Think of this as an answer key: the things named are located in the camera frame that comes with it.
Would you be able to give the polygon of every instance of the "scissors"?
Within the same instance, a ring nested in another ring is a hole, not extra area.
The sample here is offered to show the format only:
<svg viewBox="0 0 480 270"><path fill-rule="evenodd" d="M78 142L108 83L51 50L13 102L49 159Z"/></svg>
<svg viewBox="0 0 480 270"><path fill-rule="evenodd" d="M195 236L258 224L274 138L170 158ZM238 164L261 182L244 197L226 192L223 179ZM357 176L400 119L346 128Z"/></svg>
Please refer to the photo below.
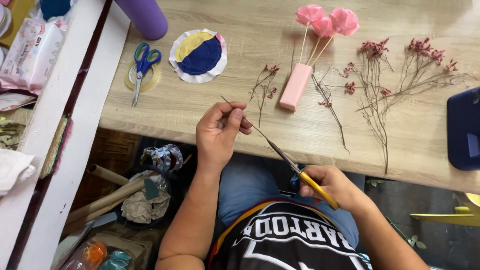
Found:
<svg viewBox="0 0 480 270"><path fill-rule="evenodd" d="M336 201L328 193L326 193L321 186L319 186L314 180L312 180L306 173L300 171L297 164L294 163L287 155L285 155L285 153L282 152L282 150L280 150L280 148L278 148L274 143L272 143L272 141L267 139L267 142L275 150L275 152L277 152L277 154L281 156L282 159L290 165L290 168L295 172L299 179L301 179L305 184L311 186L316 192L322 195L327 201L327 205L331 209L338 209L338 204L336 203Z"/></svg>
<svg viewBox="0 0 480 270"><path fill-rule="evenodd" d="M143 55L141 58L139 58L142 50L144 50ZM157 54L157 56L154 60L152 60L152 57L155 54ZM135 50L134 58L135 62L137 63L137 82L135 85L135 91L133 92L132 107L137 105L138 93L140 91L140 85L142 84L144 74L153 64L162 59L162 54L157 49L150 50L150 45L148 45L146 42L143 42L138 45L137 49Z"/></svg>

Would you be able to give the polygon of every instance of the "tape roll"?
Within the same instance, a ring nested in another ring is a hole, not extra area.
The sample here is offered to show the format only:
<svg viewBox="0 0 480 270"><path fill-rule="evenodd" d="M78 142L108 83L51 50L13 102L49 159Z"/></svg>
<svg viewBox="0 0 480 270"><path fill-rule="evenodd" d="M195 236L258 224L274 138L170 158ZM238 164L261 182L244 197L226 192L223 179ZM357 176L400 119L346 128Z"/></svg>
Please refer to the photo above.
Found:
<svg viewBox="0 0 480 270"><path fill-rule="evenodd" d="M125 73L125 84L131 90L135 90L135 84L132 81L132 73L134 70L136 70L136 67L137 67L137 63L133 61L132 63L130 63L130 69L128 69L128 71ZM150 79L148 83L142 84L140 86L140 90L139 90L140 92L152 89L157 83L158 79L160 78L160 71L157 68L157 64L153 64L150 68L153 71L152 79Z"/></svg>

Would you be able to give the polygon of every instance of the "baby wipes package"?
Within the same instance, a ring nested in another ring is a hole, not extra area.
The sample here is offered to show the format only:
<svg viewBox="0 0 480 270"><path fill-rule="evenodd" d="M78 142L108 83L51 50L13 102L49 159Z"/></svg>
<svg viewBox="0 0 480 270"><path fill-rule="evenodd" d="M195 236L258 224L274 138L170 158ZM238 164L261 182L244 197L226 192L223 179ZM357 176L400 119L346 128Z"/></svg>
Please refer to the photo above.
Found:
<svg viewBox="0 0 480 270"><path fill-rule="evenodd" d="M39 95L62 41L58 22L24 19L1 66L0 84Z"/></svg>

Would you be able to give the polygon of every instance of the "hand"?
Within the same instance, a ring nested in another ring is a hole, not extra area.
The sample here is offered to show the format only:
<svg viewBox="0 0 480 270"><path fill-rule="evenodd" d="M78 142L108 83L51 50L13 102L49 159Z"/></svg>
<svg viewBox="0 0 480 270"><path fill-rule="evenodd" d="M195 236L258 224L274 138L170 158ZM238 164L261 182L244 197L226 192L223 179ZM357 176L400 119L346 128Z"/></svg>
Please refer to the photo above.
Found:
<svg viewBox="0 0 480 270"><path fill-rule="evenodd" d="M341 170L335 166L307 166L303 171L321 186L345 211L355 211L359 206L370 200L355 184L353 184ZM310 186L300 181L300 195L313 197L315 204L324 197Z"/></svg>
<svg viewBox="0 0 480 270"><path fill-rule="evenodd" d="M252 124L242 117L247 107L243 102L217 103L209 108L197 124L198 168L219 173L233 154L233 142L238 131L252 133Z"/></svg>

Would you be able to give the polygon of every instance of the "fingernail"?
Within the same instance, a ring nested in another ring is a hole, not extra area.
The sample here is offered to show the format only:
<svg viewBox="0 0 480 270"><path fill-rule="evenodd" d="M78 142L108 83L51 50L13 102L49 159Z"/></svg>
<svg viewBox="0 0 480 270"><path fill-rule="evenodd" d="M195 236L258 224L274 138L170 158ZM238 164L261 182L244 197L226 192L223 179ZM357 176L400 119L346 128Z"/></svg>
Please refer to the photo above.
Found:
<svg viewBox="0 0 480 270"><path fill-rule="evenodd" d="M233 110L233 117L240 118L243 116L243 111L241 109L234 109Z"/></svg>

